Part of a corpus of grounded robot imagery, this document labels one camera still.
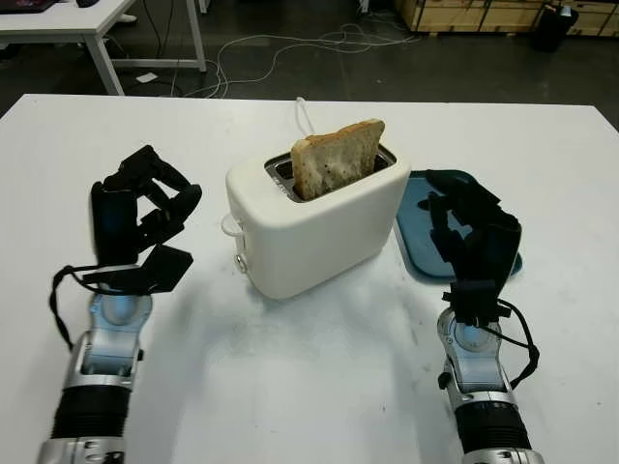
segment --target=white toaster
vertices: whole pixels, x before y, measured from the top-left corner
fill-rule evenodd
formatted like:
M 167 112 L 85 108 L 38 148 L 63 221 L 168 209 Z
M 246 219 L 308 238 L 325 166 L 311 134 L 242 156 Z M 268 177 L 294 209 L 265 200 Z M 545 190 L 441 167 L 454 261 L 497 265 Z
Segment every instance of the white toaster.
M 374 172 L 310 201 L 294 190 L 290 154 L 233 167 L 230 214 L 235 261 L 264 295 L 297 295 L 369 258 L 387 242 L 410 173 L 379 146 Z

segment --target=cable on floor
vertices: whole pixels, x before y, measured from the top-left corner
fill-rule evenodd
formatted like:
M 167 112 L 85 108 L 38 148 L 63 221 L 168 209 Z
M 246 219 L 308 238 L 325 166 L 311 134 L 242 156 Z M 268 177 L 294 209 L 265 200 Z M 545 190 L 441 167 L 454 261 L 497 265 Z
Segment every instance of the cable on floor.
M 153 17 L 151 16 L 151 11 L 148 8 L 148 3 L 146 2 L 146 0 L 142 0 L 142 6 L 144 7 L 144 12 L 146 12 L 146 17 L 148 18 L 148 22 L 153 28 L 153 31 L 155 32 L 155 37 L 157 38 L 157 53 L 155 53 L 155 55 L 157 56 L 157 58 L 159 58 L 160 54 L 162 53 L 162 36 L 159 33 L 159 29 L 157 29 L 157 24 L 155 24 L 155 21 L 153 20 Z
M 172 24 L 172 17 L 174 17 L 174 0 L 170 0 L 170 9 L 167 14 L 167 23 L 165 24 L 165 36 L 163 37 L 162 52 L 157 58 L 162 58 L 167 49 L 167 41 L 170 37 L 170 26 Z
M 185 44 L 185 35 L 187 34 L 187 29 L 183 30 L 183 34 L 181 34 L 181 44 L 179 46 L 179 54 L 176 60 L 176 66 L 174 67 L 174 76 L 172 77 L 172 85 L 170 86 L 170 97 L 174 97 L 174 88 L 176 84 L 176 77 L 178 76 L 179 65 L 181 64 L 181 55 L 183 54 L 183 45 Z
M 398 29 L 399 25 L 395 22 L 391 22 L 391 21 L 385 21 L 389 24 L 391 24 L 392 26 L 396 27 Z M 351 32 L 348 29 L 354 28 L 355 32 Z M 334 35 L 341 35 L 341 39 L 340 40 L 332 40 L 332 39 L 328 39 Z M 349 37 L 358 37 L 359 40 L 349 40 Z M 269 70 L 262 75 L 261 77 L 258 78 L 254 78 L 254 79 L 236 79 L 236 80 L 230 80 L 228 79 L 225 70 L 223 68 L 223 65 L 221 63 L 221 56 L 223 54 L 223 52 L 228 49 L 229 47 L 233 46 L 234 44 L 239 44 L 241 42 L 244 41 L 250 41 L 250 40 L 254 40 L 254 39 L 273 39 L 273 40 L 285 40 L 285 41 L 292 41 L 295 42 L 294 44 L 291 45 L 287 45 L 284 46 L 283 48 L 280 48 L 279 50 L 277 50 L 273 56 L 272 62 L 271 62 L 271 67 L 269 68 Z M 289 50 L 291 48 L 296 48 L 299 46 L 310 46 L 310 47 L 314 47 L 314 48 L 321 48 L 321 49 L 326 49 L 329 51 L 334 51 L 336 53 L 343 53 L 343 54 L 355 54 L 355 53 L 364 53 L 370 49 L 372 49 L 373 47 L 378 47 L 378 46 L 388 46 L 388 45 L 397 45 L 397 44 L 412 44 L 414 42 L 416 42 L 417 40 L 419 40 L 418 38 L 416 38 L 415 35 L 410 35 L 404 39 L 398 39 L 398 40 L 394 40 L 391 38 L 386 38 L 386 37 L 382 37 L 382 36 L 378 36 L 378 35 L 374 35 L 374 34 L 369 34 L 367 32 L 365 32 L 363 30 L 363 28 L 361 26 L 359 26 L 358 24 L 354 24 L 354 23 L 346 23 L 346 24 L 342 24 L 341 27 L 339 28 L 338 31 L 335 32 L 329 32 L 327 34 L 323 34 L 322 36 L 320 36 L 318 39 L 302 39 L 302 38 L 298 38 L 298 37 L 289 37 L 289 36 L 277 36 L 277 35 L 273 35 L 273 34 L 257 34 L 257 35 L 253 35 L 253 36 L 248 36 L 248 37 L 243 37 L 240 39 L 236 39 L 233 41 L 230 41 L 228 43 L 225 43 L 220 50 L 218 51 L 217 54 L 217 62 L 211 61 L 211 60 L 206 60 L 207 63 L 212 64 L 216 67 L 216 76 L 218 79 L 217 84 L 213 84 L 213 85 L 209 85 L 206 87 L 202 87 L 196 90 L 193 90 L 189 93 L 187 93 L 184 97 L 191 97 L 193 95 L 202 93 L 202 92 L 208 92 L 211 91 L 208 95 L 204 96 L 203 98 L 205 99 L 209 99 L 212 98 L 214 96 L 217 95 L 217 93 L 220 91 L 220 89 L 222 88 L 222 92 L 219 95 L 219 98 L 225 98 L 225 96 L 227 95 L 228 89 L 230 87 L 230 85 L 233 84 L 241 84 L 241 83 L 257 83 L 257 82 L 261 82 L 265 79 L 267 79 L 275 70 L 275 67 L 277 65 L 277 60 L 278 57 L 285 52 L 286 50 Z

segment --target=robotic hand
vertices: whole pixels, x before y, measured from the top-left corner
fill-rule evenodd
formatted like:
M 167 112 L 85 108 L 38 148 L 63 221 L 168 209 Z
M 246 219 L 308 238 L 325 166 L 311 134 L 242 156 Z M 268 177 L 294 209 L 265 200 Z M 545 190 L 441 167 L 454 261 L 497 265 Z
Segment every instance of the robotic hand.
M 475 182 L 464 182 L 445 171 L 427 171 L 432 192 L 420 207 L 429 209 L 430 236 L 456 281 L 443 300 L 450 307 L 438 319 L 438 336 L 447 360 L 438 377 L 447 389 L 464 449 L 463 464 L 544 464 L 531 449 L 518 413 L 513 389 L 537 367 L 540 353 L 520 311 L 501 292 L 516 260 L 521 227 L 498 206 L 499 199 Z M 450 229 L 448 212 L 472 231 L 462 238 Z M 499 317 L 514 312 L 527 342 L 501 333 Z M 513 381 L 499 361 L 501 340 L 528 349 L 529 364 Z
M 179 193 L 168 198 L 153 179 Z M 137 198 L 142 195 L 158 209 L 137 225 Z M 151 294 L 171 291 L 192 263 L 189 253 L 162 244 L 183 230 L 183 222 L 201 195 L 200 186 L 190 185 L 150 146 L 125 159 L 103 183 L 93 185 L 98 265 L 65 267 L 54 277 L 49 297 L 72 358 L 51 438 L 41 447 L 39 464 L 125 461 L 123 429 L 137 363 L 143 358 L 139 333 L 151 312 Z M 139 252 L 150 246 L 155 246 L 153 251 L 137 267 Z M 76 274 L 95 270 L 83 278 Z M 56 288 L 66 275 L 95 293 L 90 330 L 75 346 L 57 310 Z

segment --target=wire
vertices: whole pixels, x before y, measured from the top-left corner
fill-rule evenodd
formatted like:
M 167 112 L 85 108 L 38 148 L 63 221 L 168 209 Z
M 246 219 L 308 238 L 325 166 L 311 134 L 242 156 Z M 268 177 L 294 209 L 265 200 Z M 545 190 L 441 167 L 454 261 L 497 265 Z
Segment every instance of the wire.
M 181 44 L 179 46 L 179 55 L 178 55 L 178 59 L 176 60 L 176 66 L 174 67 L 174 76 L 172 77 L 172 85 L 170 85 L 170 97 L 174 97 L 174 88 L 176 87 L 176 77 L 178 76 L 178 68 L 179 65 L 181 63 L 181 54 L 183 53 L 183 45 L 185 44 L 185 34 L 181 34 Z
M 160 53 L 158 58 L 162 58 L 165 54 L 165 50 L 167 49 L 167 41 L 170 37 L 170 25 L 172 24 L 172 17 L 174 17 L 174 0 L 170 0 L 170 10 L 167 15 L 167 24 L 165 24 L 165 36 L 163 38 L 162 52 Z
M 306 109 L 306 100 L 303 97 L 297 97 L 296 103 L 297 104 L 295 106 L 294 117 L 297 121 L 297 126 L 299 127 L 299 130 L 301 130 L 305 137 L 310 134 L 316 133 L 316 130 L 313 128 L 313 124 L 311 123 L 310 116 L 308 115 L 308 110 Z M 299 119 L 299 109 L 303 111 L 303 114 L 306 117 L 306 121 L 308 122 L 309 126 L 309 133 L 304 129 L 303 125 L 301 124 L 301 120 Z
M 58 286 L 62 282 L 63 278 L 65 278 L 65 276 L 73 277 L 74 280 L 80 286 L 98 295 L 109 295 L 109 296 L 118 296 L 118 297 L 140 296 L 140 295 L 148 295 L 150 292 L 152 292 L 155 289 L 155 286 L 153 286 L 147 289 L 145 292 L 122 292 L 122 291 L 106 290 L 104 288 L 93 287 L 92 285 L 89 285 L 88 283 L 84 282 L 83 279 L 77 276 L 77 273 L 86 272 L 86 271 L 96 271 L 100 269 L 101 267 L 102 266 L 100 265 L 79 266 L 79 267 L 65 266 L 64 268 L 62 268 L 60 271 L 58 271 L 54 275 L 51 281 L 51 293 L 49 294 L 49 300 L 48 300 L 49 309 L 51 310 L 51 313 L 54 316 L 54 321 L 56 321 L 56 327 L 58 328 L 58 332 L 60 333 L 60 336 L 62 336 L 62 339 L 65 340 L 65 343 L 67 343 L 67 347 L 69 348 L 69 351 L 73 350 L 74 343 L 71 341 L 71 335 L 69 334 L 69 329 L 67 328 L 65 321 L 62 319 L 62 317 L 60 317 L 60 314 L 58 313 L 58 295 L 57 295 Z
M 391 24 L 394 27 L 398 28 L 398 26 L 395 23 L 391 23 Z M 350 29 L 350 28 L 355 28 L 356 32 L 348 31 L 347 29 Z M 329 37 L 332 37 L 332 36 L 334 36 L 336 34 L 341 35 L 341 38 L 339 40 L 328 39 Z M 355 36 L 355 37 L 359 37 L 361 39 L 360 40 L 353 40 L 353 41 L 351 41 L 351 40 L 348 40 L 349 36 L 350 37 Z M 253 78 L 253 79 L 236 79 L 236 80 L 228 79 L 227 75 L 225 73 L 223 64 L 222 64 L 222 54 L 223 54 L 223 52 L 226 51 L 229 47 L 233 46 L 234 44 L 239 44 L 241 42 L 250 41 L 250 40 L 253 40 L 253 39 L 288 40 L 288 41 L 293 41 L 293 42 L 296 42 L 296 43 L 284 46 L 283 48 L 280 48 L 279 50 L 277 50 L 276 53 L 273 56 L 272 61 L 271 61 L 271 67 L 262 76 L 260 76 L 258 78 Z M 289 49 L 292 49 L 292 48 L 296 48 L 296 47 L 299 47 L 299 46 L 310 46 L 310 47 L 314 47 L 314 48 L 322 48 L 322 49 L 326 49 L 326 50 L 329 50 L 329 51 L 334 51 L 334 52 L 337 52 L 337 53 L 354 54 L 354 53 L 366 52 L 366 51 L 368 51 L 371 48 L 376 47 L 376 46 L 387 46 L 387 45 L 396 45 L 396 44 L 412 44 L 412 43 L 416 42 L 417 40 L 419 40 L 419 39 L 417 39 L 414 35 L 410 35 L 410 36 L 408 36 L 408 37 L 406 37 L 404 39 L 390 39 L 390 38 L 386 38 L 386 37 L 382 37 L 382 36 L 368 34 L 358 24 L 354 24 L 354 23 L 342 24 L 338 31 L 324 34 L 323 36 L 321 36 L 318 39 L 304 39 L 304 38 L 290 37 L 290 36 L 277 36 L 277 35 L 273 35 L 273 34 L 257 34 L 257 35 L 253 35 L 253 36 L 247 36 L 247 37 L 243 37 L 243 38 L 236 39 L 236 40 L 230 41 L 228 43 L 225 43 L 220 48 L 220 50 L 218 51 L 217 62 L 209 61 L 210 63 L 212 63 L 212 64 L 214 64 L 216 66 L 216 76 L 218 78 L 217 84 L 213 84 L 213 85 L 209 85 L 209 86 L 206 86 L 206 87 L 202 87 L 202 88 L 193 90 L 193 91 L 187 93 L 185 95 L 185 97 L 190 97 L 190 96 L 202 93 L 202 92 L 211 91 L 211 93 L 209 93 L 207 96 L 205 96 L 203 98 L 206 98 L 206 99 L 212 98 L 212 97 L 216 96 L 217 93 L 220 92 L 221 86 L 223 85 L 223 91 L 219 95 L 219 98 L 222 99 L 222 98 L 225 98 L 225 96 L 227 95 L 228 89 L 229 89 L 230 85 L 232 85 L 232 84 L 261 82 L 261 81 L 267 79 L 273 73 L 273 71 L 275 70 L 275 67 L 277 65 L 278 57 L 282 53 L 284 53 L 286 50 L 289 50 Z M 342 46 L 353 46 L 353 47 L 357 47 L 357 48 L 350 49 L 350 48 L 343 48 Z
M 511 338 L 509 336 L 506 336 L 506 335 L 503 335 L 502 333 L 500 333 L 498 331 L 495 331 L 495 330 L 491 329 L 490 327 L 480 327 L 480 329 L 488 332 L 489 334 L 493 334 L 493 335 L 497 336 L 498 338 L 501 338 L 502 340 L 509 341 L 510 343 L 513 343 L 514 345 L 519 346 L 521 348 L 528 348 L 529 347 L 529 345 L 527 345 L 526 343 L 522 343 L 521 341 L 514 340 L 513 338 Z
M 79 268 L 74 268 L 73 266 L 65 266 L 60 271 L 58 271 L 53 279 L 51 280 L 51 293 L 49 294 L 49 309 L 54 316 L 54 320 L 56 321 L 56 327 L 58 328 L 58 332 L 60 332 L 60 336 L 65 340 L 67 346 L 69 347 L 69 351 L 73 350 L 74 344 L 71 341 L 71 336 L 69 335 L 69 329 L 67 329 L 67 325 L 65 321 L 62 320 L 60 314 L 58 314 L 58 298 L 56 295 L 56 290 L 62 282 L 62 279 L 71 273 L 79 272 L 79 271 L 94 271 L 98 269 L 99 266 L 81 266 Z
M 510 309 L 516 314 L 518 320 L 520 321 L 520 325 L 522 326 L 522 330 L 524 331 L 526 343 L 514 340 L 513 338 L 503 335 L 502 333 L 495 331 L 489 327 L 480 327 L 480 329 L 483 329 L 484 331 L 493 334 L 505 341 L 513 343 L 516 346 L 526 348 L 529 351 L 529 363 L 522 369 L 522 372 L 520 372 L 520 374 L 510 382 L 510 386 L 512 387 L 512 390 L 514 390 L 520 384 L 520 382 L 530 376 L 533 372 L 535 372 L 535 369 L 538 368 L 538 362 L 540 360 L 540 350 L 537 346 L 535 346 L 535 343 L 533 343 L 533 336 L 531 335 L 529 326 L 526 323 L 526 320 L 524 319 L 524 316 L 522 315 L 520 310 L 514 304 L 511 304 L 510 302 L 507 302 L 505 300 L 501 300 L 500 298 L 497 299 L 497 302 L 504 308 Z
M 151 24 L 151 27 L 153 28 L 153 31 L 155 32 L 155 37 L 157 37 L 157 53 L 155 55 L 157 56 L 157 58 L 159 58 L 162 53 L 162 36 L 160 36 L 159 34 L 159 29 L 157 29 L 157 25 L 155 24 L 155 21 L 153 20 L 153 17 L 151 16 L 151 12 L 148 9 L 148 4 L 146 3 L 146 0 L 142 0 L 142 6 L 144 7 L 144 11 L 146 12 L 146 17 L 148 18 L 148 22 Z
M 498 303 L 508 309 L 511 309 L 517 316 L 520 321 L 520 325 L 522 326 L 522 330 L 524 331 L 524 336 L 526 337 L 527 348 L 529 350 L 529 364 L 527 364 L 510 384 L 512 385 L 512 389 L 515 389 L 520 382 L 526 379 L 529 375 L 531 375 L 535 369 L 538 368 L 538 362 L 540 360 L 540 350 L 535 343 L 533 343 L 533 336 L 531 335 L 531 331 L 529 330 L 529 326 L 524 319 L 524 316 L 520 312 L 520 310 L 510 302 L 506 302 L 505 300 L 498 299 Z

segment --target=white tabletop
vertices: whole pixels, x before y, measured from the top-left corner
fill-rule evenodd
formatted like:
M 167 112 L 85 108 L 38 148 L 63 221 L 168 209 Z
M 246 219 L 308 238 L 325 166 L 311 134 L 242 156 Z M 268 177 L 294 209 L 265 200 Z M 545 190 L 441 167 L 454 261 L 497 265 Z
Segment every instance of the white tabletop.
M 516 389 L 548 463 L 617 462 L 619 133 L 590 106 L 309 102 L 318 131 L 370 117 L 416 169 L 458 168 L 524 226 L 504 297 L 542 351 Z M 69 360 L 46 306 L 52 274 L 93 263 L 88 193 L 143 144 L 206 196 L 173 246 L 195 262 L 155 297 L 126 428 L 138 463 L 458 463 L 435 333 L 443 285 L 411 277 L 392 234 L 375 258 L 284 302 L 236 271 L 225 172 L 301 136 L 291 101 L 24 96 L 0 121 L 0 450 L 33 462 Z M 89 295 L 64 283 L 74 336 Z M 516 320 L 508 334 L 521 338 Z M 505 346 L 511 376 L 522 350 Z
M 56 3 L 42 13 L 0 14 L 0 35 L 97 34 L 135 0 L 100 0 L 79 8 L 75 0 Z

